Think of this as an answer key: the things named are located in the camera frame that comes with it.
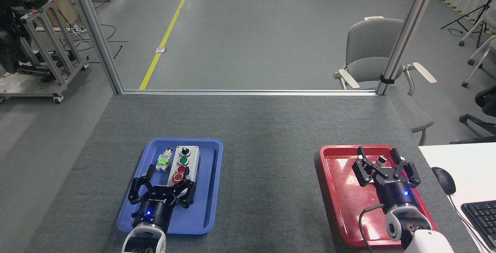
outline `glass partition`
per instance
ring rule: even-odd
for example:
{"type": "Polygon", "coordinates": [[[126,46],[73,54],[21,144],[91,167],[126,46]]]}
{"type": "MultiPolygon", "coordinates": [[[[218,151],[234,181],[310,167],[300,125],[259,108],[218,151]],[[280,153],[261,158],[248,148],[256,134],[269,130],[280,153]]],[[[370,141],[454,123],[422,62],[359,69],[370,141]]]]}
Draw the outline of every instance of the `glass partition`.
{"type": "MultiPolygon", "coordinates": [[[[415,8],[414,1],[93,0],[92,6],[115,66],[110,77],[124,92],[340,93],[333,74],[345,64],[349,29],[365,17],[416,19],[423,4],[415,8]]],[[[78,24],[89,28],[85,22],[78,24]]],[[[81,36],[74,38],[81,52],[103,64],[98,44],[81,36]]]]}

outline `computer mouse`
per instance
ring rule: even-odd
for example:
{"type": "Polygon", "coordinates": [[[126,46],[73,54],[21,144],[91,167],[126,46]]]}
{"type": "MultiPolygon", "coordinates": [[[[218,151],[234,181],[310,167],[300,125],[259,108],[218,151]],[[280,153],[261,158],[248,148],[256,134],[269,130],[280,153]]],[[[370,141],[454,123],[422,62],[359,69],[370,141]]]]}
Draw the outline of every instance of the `computer mouse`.
{"type": "Polygon", "coordinates": [[[455,193],[455,182],[453,180],[453,177],[446,170],[438,167],[432,167],[432,172],[434,172],[434,175],[437,177],[437,180],[439,181],[439,184],[443,188],[446,195],[455,193]]]}

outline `tripod stand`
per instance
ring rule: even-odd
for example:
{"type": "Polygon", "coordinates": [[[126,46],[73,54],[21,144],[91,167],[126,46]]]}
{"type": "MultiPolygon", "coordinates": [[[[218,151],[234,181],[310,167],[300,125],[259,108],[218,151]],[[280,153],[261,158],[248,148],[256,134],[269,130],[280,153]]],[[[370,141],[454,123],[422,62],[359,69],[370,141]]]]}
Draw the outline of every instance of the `tripod stand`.
{"type": "MultiPolygon", "coordinates": [[[[443,28],[447,27],[447,26],[448,26],[448,25],[450,25],[450,24],[453,24],[453,23],[458,23],[461,27],[463,27],[463,29],[464,29],[466,32],[469,32],[469,29],[467,29],[464,25],[462,25],[462,24],[460,23],[460,20],[461,20],[462,18],[468,17],[471,13],[473,13],[473,12],[475,12],[475,11],[477,11],[477,10],[480,10],[480,11],[479,11],[479,14],[477,15],[477,18],[476,18],[476,20],[475,20],[474,25],[473,25],[473,27],[472,27],[472,28],[474,28],[474,27],[478,26],[478,25],[479,25],[479,20],[480,20],[480,18],[482,17],[482,14],[483,14],[486,10],[488,10],[488,9],[489,9],[489,7],[490,7],[490,5],[489,5],[489,4],[491,4],[491,2],[492,2],[492,1],[493,1],[493,0],[487,0],[487,2],[486,2],[485,4],[482,4],[482,6],[480,6],[480,7],[476,8],[476,9],[474,9],[473,11],[470,11],[470,12],[466,13],[465,15],[463,15],[463,16],[461,16],[461,17],[457,18],[456,20],[453,20],[453,21],[452,21],[452,22],[450,22],[449,24],[447,24],[447,25],[445,25],[445,26],[441,27],[441,29],[443,29],[443,28]]],[[[477,39],[477,48],[479,47],[479,43],[480,43],[480,41],[481,41],[481,34],[482,34],[482,30],[486,31],[486,29],[487,29],[487,23],[486,23],[486,22],[482,22],[482,23],[480,24],[480,27],[481,27],[481,28],[480,28],[480,30],[479,30],[479,31],[477,31],[477,32],[474,32],[474,30],[475,30],[475,29],[470,29],[470,31],[471,31],[472,33],[479,33],[479,37],[478,37],[478,39],[477,39]]],[[[460,41],[460,43],[458,43],[458,45],[463,46],[463,45],[464,45],[464,42],[463,42],[463,41],[460,41]]]]}

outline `cardboard box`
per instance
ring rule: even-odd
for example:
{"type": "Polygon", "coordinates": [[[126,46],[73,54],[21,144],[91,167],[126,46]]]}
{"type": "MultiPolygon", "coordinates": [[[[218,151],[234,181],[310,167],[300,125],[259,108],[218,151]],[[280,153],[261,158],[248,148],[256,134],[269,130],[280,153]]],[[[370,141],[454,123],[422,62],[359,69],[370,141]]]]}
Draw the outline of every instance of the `cardboard box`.
{"type": "MultiPolygon", "coordinates": [[[[53,1],[55,2],[55,6],[57,7],[57,9],[67,18],[69,23],[73,24],[74,22],[76,22],[76,20],[78,20],[78,13],[76,12],[76,9],[74,9],[71,0],[53,0],[53,1]]],[[[55,17],[52,15],[52,13],[48,12],[47,15],[48,15],[48,19],[52,23],[52,26],[59,27],[59,24],[55,20],[55,17]]],[[[64,22],[66,27],[69,27],[69,24],[65,21],[65,18],[63,16],[60,16],[60,19],[62,20],[62,22],[64,22]]]]}

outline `gray carpet surface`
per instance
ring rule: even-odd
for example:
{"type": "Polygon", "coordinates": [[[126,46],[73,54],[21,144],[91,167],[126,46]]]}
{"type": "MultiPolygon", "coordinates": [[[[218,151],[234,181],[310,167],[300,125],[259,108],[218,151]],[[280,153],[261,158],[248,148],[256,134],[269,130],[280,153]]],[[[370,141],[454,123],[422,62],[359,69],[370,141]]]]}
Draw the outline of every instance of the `gray carpet surface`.
{"type": "Polygon", "coordinates": [[[154,95],[113,96],[26,252],[120,252],[117,216],[155,137],[224,144],[212,230],[168,235],[167,252],[366,252],[346,244],[326,213],[318,153],[340,144],[397,147],[415,162],[420,194],[454,251],[477,252],[386,96],[154,95]]]}

